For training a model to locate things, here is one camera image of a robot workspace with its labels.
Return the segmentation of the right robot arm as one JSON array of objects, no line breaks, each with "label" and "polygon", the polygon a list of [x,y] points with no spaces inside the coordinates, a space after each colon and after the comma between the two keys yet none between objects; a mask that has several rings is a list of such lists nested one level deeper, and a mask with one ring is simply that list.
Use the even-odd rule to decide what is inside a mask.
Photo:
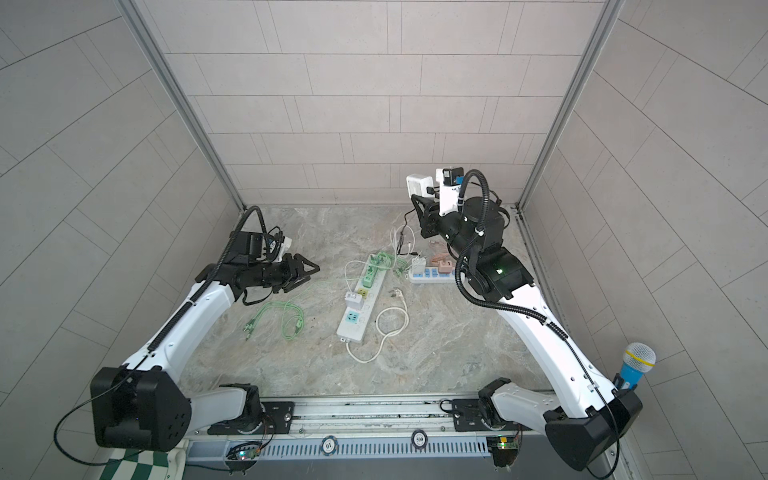
[{"label": "right robot arm", "polygon": [[563,329],[533,276],[503,245],[511,216],[477,169],[413,174],[406,185],[425,239],[441,237],[455,257],[454,277],[471,304],[498,313],[517,333],[553,388],[543,394],[499,378],[478,393],[493,429],[508,423],[546,436],[558,456],[583,471],[621,438],[643,405],[641,374],[603,375]]}]

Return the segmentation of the short blue power strip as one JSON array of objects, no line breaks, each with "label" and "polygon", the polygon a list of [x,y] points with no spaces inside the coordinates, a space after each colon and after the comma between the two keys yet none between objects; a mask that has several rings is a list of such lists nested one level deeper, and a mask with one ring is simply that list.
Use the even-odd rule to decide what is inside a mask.
[{"label": "short blue power strip", "polygon": [[455,272],[440,273],[437,267],[426,267],[422,273],[409,271],[408,279],[413,284],[453,284]]}]

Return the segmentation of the pink charger plug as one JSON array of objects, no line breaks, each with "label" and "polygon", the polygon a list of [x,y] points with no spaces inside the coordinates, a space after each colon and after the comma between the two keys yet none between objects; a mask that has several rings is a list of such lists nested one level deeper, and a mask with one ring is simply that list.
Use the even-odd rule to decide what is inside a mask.
[{"label": "pink charger plug", "polygon": [[451,274],[455,270],[455,262],[456,260],[449,253],[437,254],[430,261],[441,275]]}]

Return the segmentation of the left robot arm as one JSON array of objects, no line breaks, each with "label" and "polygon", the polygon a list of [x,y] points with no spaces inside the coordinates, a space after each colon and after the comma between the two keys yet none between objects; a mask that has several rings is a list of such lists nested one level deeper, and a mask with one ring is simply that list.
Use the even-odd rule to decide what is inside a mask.
[{"label": "left robot arm", "polygon": [[198,345],[221,315],[250,288],[269,295],[290,292],[319,272],[317,264],[287,252],[278,227],[247,231],[257,206],[240,216],[219,259],[196,277],[181,306],[152,339],[118,367],[91,380],[95,442],[102,448],[168,452],[188,433],[221,422],[233,430],[265,430],[267,415],[255,385],[227,384],[185,396],[178,381]]}]

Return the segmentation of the long multicolour power strip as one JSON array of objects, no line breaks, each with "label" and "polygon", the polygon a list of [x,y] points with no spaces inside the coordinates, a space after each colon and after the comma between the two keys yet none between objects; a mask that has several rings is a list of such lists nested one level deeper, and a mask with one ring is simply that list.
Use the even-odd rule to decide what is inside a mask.
[{"label": "long multicolour power strip", "polygon": [[376,300],[381,293],[386,272],[393,257],[386,252],[371,254],[362,263],[363,270],[356,285],[345,294],[346,309],[336,334],[342,342],[361,343]]}]

